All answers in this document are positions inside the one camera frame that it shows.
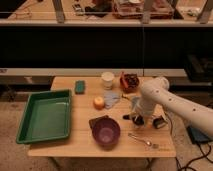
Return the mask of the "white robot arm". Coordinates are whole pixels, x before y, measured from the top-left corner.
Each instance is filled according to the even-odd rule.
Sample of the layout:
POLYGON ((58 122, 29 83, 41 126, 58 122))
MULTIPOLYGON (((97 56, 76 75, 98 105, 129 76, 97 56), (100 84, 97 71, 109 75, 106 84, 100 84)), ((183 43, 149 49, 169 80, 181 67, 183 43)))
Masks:
POLYGON ((169 91, 169 81, 156 77, 144 81, 140 89, 141 97, 133 111, 136 115, 150 117, 157 104, 189 121, 194 127, 213 138, 213 109, 181 98, 169 91))

